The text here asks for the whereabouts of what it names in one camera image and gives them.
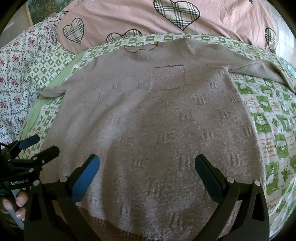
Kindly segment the person left hand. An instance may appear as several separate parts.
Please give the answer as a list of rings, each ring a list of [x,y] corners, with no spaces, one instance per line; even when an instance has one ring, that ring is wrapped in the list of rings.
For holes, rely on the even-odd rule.
[[[21,221],[24,221],[26,216],[26,203],[28,202],[28,199],[29,196],[27,192],[23,190],[17,194],[15,201],[1,197],[1,205],[6,211],[12,211],[16,207],[16,217]]]

